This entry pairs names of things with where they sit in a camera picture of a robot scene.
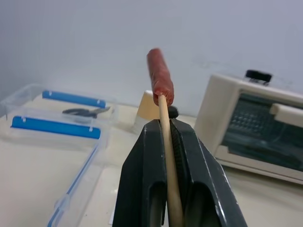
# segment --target red sausage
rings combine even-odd
[[[159,105],[158,96],[165,95],[167,105],[170,106],[174,101],[174,85],[160,49],[156,48],[149,51],[147,64],[152,82],[154,103]]]

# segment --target toaster oven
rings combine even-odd
[[[222,165],[303,184],[303,96],[259,79],[212,75],[196,134]]]

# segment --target toaster oven window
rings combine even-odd
[[[286,105],[241,94],[222,145],[235,155],[303,171],[303,128],[276,121],[269,113],[273,103]]]

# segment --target wooden stick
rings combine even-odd
[[[169,112],[166,97],[159,96],[160,122],[164,140],[165,162],[167,172],[167,207],[170,227],[183,227],[183,210],[180,199],[176,163],[172,146]]]

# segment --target white countertop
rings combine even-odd
[[[110,226],[121,167],[138,138],[131,130],[136,112],[136,107],[119,106],[118,123],[111,129],[108,148],[104,151],[108,164],[101,173],[80,227]],[[193,117],[178,119],[194,126]],[[302,226],[302,186],[230,168],[226,168],[226,175],[249,227]]]

